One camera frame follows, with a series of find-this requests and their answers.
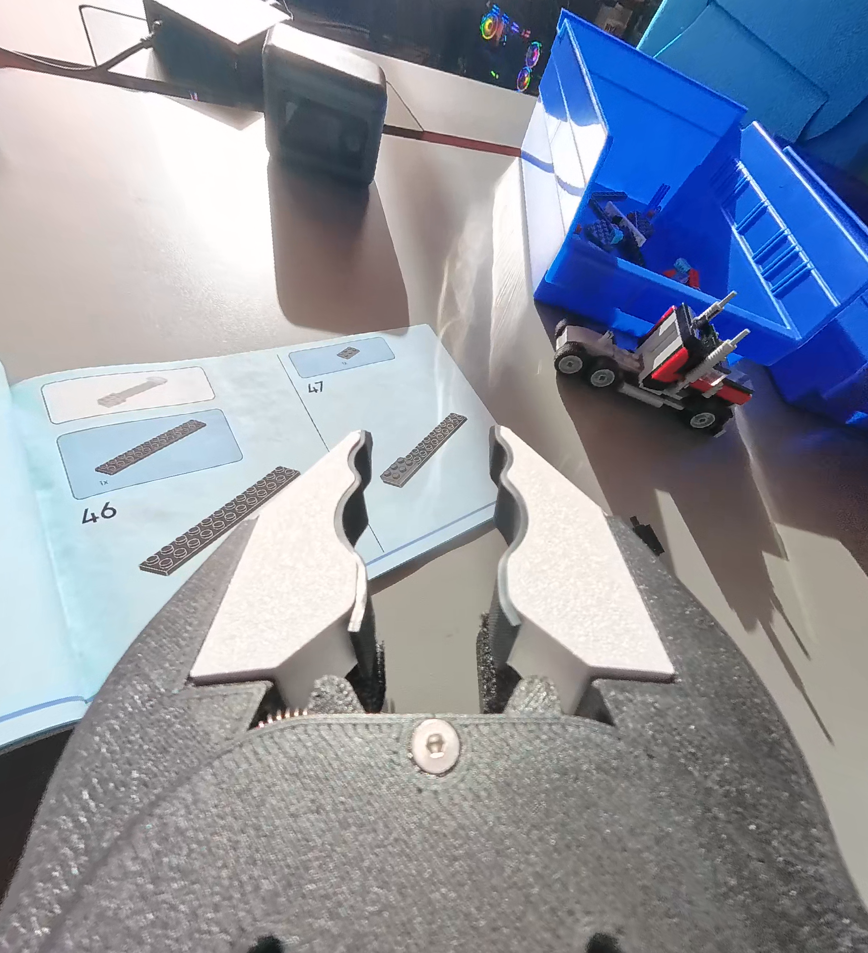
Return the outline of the computer case with rainbow fans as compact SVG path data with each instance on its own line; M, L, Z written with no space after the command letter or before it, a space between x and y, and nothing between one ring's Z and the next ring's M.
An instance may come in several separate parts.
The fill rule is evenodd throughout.
M551 33L543 2L484 2L467 75L477 81L535 96Z

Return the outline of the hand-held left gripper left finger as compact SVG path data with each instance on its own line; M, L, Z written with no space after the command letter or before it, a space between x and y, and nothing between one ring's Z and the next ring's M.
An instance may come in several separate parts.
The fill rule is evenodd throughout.
M190 671L196 685L273 683L291 709L318 679L355 672L356 697L380 711L384 673L366 565L368 431L346 435L265 504Z

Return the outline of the light blue bulky object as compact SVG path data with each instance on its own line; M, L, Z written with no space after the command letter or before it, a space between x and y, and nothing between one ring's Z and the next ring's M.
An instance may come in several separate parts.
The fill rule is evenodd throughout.
M868 1L666 1L638 50L868 185Z

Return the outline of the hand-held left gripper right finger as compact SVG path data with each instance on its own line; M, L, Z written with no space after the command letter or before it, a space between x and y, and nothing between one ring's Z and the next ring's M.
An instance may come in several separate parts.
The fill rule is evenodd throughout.
M497 486L496 659L550 685L565 715L598 679L671 684L676 669L603 509L508 427L489 435Z

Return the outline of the pile of toy bricks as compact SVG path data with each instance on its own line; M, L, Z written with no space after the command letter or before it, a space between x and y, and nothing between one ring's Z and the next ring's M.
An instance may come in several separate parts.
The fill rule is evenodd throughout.
M685 239L661 220L670 193L671 187L661 184L641 203L625 191L594 184L586 198L588 214L575 234L607 255L699 290L702 280L695 255L686 250Z

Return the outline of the red black toy brick truck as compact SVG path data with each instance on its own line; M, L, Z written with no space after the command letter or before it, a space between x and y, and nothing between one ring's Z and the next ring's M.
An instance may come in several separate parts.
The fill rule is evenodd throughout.
M688 304L671 307L634 350L620 347L612 331L562 320L556 328L555 370L594 389L675 411L688 430L716 436L753 395L727 365L750 330L723 340L712 324L736 295L729 292L700 315Z

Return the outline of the blue plastic parts bin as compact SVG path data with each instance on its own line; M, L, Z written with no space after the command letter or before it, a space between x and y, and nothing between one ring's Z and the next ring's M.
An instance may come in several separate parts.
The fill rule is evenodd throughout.
M868 434L868 228L758 123L712 179L730 229L740 358L785 401Z
M535 301L605 324L650 325L667 307L695 312L726 297L730 229L713 176L737 153L742 107L592 26L559 17L522 146L530 285ZM668 184L660 219L685 239L693 290L607 255L575 234L594 184L645 203ZM737 296L716 320L736 336Z

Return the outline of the grey desk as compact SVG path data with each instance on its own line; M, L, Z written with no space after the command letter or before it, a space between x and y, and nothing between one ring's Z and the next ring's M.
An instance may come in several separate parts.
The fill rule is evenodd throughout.
M521 145L529 98L371 57L394 125ZM12 379L431 326L494 420L651 524L782 709L868 905L868 439L753 364L709 441L559 380L524 229L515 157L385 136L359 194L270 170L259 114L0 69Z

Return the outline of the light blue instruction booklet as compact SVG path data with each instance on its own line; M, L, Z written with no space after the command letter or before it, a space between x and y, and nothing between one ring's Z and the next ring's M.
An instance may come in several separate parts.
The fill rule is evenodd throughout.
M15 385L0 363L0 753L79 721L215 524L350 432L373 438L369 579L475 537L493 424L426 325Z

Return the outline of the black cube device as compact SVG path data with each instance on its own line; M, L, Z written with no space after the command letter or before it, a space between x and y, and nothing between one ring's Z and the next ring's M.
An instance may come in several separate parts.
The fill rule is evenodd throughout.
M388 105L383 69L287 22L268 31L261 65L270 156L349 185L370 185Z

